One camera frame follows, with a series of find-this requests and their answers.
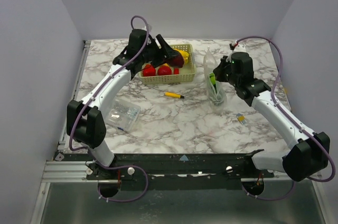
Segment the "green striped watermelon toy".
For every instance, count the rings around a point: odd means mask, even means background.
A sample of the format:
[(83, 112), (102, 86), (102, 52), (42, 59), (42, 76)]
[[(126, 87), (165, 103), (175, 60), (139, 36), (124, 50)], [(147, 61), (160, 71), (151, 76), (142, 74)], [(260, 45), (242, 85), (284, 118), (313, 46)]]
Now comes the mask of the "green striped watermelon toy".
[(209, 74), (209, 79), (212, 85), (216, 85), (216, 79), (215, 79), (214, 73)]

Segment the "dark red apple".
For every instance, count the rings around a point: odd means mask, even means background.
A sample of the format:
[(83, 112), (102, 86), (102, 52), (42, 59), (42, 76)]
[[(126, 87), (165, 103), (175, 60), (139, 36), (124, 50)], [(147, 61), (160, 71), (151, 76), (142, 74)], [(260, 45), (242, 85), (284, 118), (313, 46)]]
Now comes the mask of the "dark red apple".
[(169, 59), (168, 64), (174, 68), (182, 68), (185, 64), (184, 58), (179, 54)]

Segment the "clear zip top bag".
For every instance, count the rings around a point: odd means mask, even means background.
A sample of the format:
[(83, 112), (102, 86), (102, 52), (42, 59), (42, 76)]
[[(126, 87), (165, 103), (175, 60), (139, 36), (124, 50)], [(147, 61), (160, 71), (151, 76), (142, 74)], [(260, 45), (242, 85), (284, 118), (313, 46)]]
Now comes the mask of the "clear zip top bag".
[(206, 95), (212, 111), (217, 115), (223, 115), (227, 104), (227, 97), (221, 83), (216, 80), (213, 72), (216, 67), (216, 59), (208, 47), (203, 58)]

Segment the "green bell pepper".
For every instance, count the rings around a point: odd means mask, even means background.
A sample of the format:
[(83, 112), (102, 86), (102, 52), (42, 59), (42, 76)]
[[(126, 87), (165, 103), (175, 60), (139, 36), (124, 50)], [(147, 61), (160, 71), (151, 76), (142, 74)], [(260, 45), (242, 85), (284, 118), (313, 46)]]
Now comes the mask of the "green bell pepper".
[(215, 106), (221, 106), (224, 104), (224, 92), (222, 89), (217, 87), (216, 85), (212, 85), (213, 90), (212, 90), (212, 94), (211, 94), (211, 102), (215, 105)]

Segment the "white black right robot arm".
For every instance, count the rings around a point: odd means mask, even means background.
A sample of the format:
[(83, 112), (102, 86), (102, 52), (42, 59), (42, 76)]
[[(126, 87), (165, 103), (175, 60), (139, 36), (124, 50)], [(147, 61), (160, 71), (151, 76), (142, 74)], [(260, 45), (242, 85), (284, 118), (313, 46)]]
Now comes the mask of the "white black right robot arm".
[(327, 167), (329, 136), (316, 133), (302, 123), (277, 100), (263, 80), (255, 78), (253, 61), (247, 52), (223, 56), (213, 72), (217, 81), (231, 84), (240, 99), (262, 114), (289, 148), (287, 152), (253, 154), (251, 160), (243, 164), (246, 176), (253, 178), (262, 170), (272, 170), (284, 172), (299, 182)]

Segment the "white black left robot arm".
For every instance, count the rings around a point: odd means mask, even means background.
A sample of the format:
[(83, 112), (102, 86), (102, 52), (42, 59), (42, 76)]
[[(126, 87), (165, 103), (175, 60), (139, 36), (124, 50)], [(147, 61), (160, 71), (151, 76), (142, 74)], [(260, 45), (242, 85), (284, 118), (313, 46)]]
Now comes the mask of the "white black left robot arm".
[(81, 149), (89, 150), (100, 163), (99, 173), (105, 179), (112, 179), (117, 173), (117, 166), (112, 163), (114, 153), (105, 141), (105, 118), (111, 111), (115, 96), (147, 63), (154, 68), (165, 63), (182, 68), (184, 59), (160, 34), (152, 38), (145, 30), (133, 29), (128, 44), (113, 59), (111, 68), (99, 84), (80, 101), (71, 100), (67, 105), (69, 141), (76, 141)]

